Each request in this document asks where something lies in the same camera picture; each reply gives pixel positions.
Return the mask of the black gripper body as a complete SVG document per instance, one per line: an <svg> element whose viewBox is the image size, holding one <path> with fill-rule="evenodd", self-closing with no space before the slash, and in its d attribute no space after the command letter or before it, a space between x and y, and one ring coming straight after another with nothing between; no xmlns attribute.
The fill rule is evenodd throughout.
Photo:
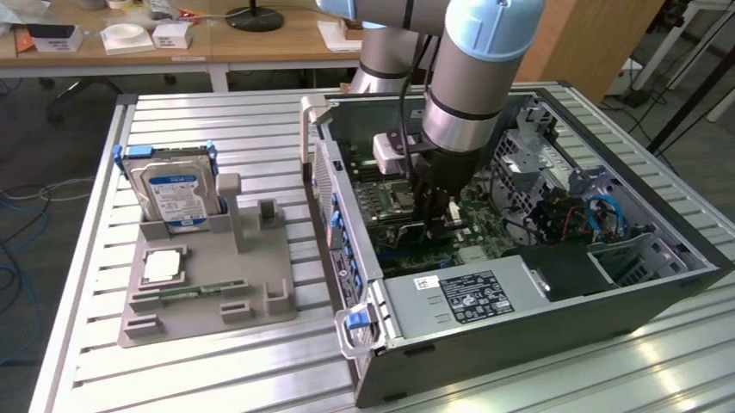
<svg viewBox="0 0 735 413"><path fill-rule="evenodd" d="M431 188L439 188L450 196L459 197L462 189L475 174L480 155L480 150L454 152L434 149L423 151L415 162L415 174L423 178Z"/></svg>

